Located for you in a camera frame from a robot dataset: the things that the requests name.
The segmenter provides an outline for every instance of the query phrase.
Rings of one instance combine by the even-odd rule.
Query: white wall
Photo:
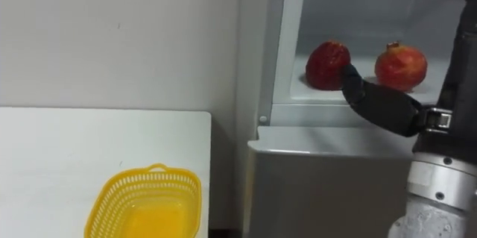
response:
[[[0,104],[208,110],[230,222],[239,0],[0,0]]]
[[[248,140],[256,138],[257,112],[259,109],[260,83],[264,59],[265,32],[269,0],[241,0],[238,34],[237,100],[236,100],[236,170],[234,189],[237,206],[235,225],[242,228],[244,199],[246,197],[246,167]]]

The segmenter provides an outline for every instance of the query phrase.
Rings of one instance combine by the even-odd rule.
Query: screw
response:
[[[445,157],[445,158],[444,158],[444,164],[446,164],[446,165],[451,165],[451,164],[452,164],[452,159],[449,158],[449,157]]]
[[[266,116],[260,116],[259,122],[266,123],[267,121],[268,121],[268,118]]]
[[[435,198],[439,201],[444,200],[444,197],[445,197],[444,194],[441,193],[441,192],[438,192],[438,193],[435,194]]]

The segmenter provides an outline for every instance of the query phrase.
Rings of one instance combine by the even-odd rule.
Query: pomegranate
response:
[[[319,90],[340,90],[341,68],[350,61],[350,51],[345,45],[327,41],[310,55],[305,69],[306,81]]]
[[[374,73],[381,85],[408,93],[426,78],[426,57],[416,48],[389,43],[379,55]]]

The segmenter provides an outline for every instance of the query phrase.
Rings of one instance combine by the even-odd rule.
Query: white table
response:
[[[206,238],[210,131],[205,112],[0,107],[0,237],[83,237],[110,177],[164,163],[199,176]]]

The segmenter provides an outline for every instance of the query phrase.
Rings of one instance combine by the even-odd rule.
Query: refrigerator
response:
[[[418,48],[428,64],[409,95],[435,104],[463,7],[464,0],[240,0],[240,237],[388,235],[405,212],[415,137],[367,122],[339,90],[310,87],[306,64],[321,43],[335,40],[375,81],[377,57],[398,41]],[[476,235],[476,223],[472,215],[468,237]]]

